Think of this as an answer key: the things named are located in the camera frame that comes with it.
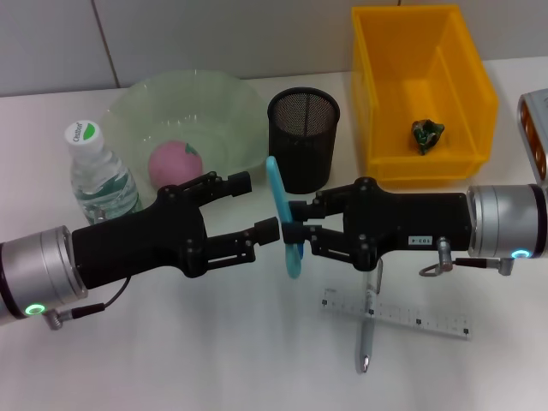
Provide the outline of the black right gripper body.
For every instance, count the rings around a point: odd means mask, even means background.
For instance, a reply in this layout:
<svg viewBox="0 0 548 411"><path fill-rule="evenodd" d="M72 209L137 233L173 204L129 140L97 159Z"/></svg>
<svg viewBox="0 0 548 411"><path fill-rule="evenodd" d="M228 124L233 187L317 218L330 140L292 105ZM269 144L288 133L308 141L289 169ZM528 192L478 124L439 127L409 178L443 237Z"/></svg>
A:
<svg viewBox="0 0 548 411"><path fill-rule="evenodd" d="M468 249L472 224L465 194L389 193L372 178L348 189L343 233L356 270L373 270L392 251L435 251L440 238L454 251Z"/></svg>

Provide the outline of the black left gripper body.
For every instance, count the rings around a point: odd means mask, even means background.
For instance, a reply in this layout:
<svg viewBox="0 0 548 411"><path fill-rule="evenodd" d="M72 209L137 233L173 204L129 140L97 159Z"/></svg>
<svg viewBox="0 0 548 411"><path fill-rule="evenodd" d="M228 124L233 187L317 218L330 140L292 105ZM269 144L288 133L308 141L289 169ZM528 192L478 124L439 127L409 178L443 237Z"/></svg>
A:
<svg viewBox="0 0 548 411"><path fill-rule="evenodd" d="M207 271L206 229L200 207L178 188L142 211L72 233L82 278L125 278L172 266L187 277Z"/></svg>

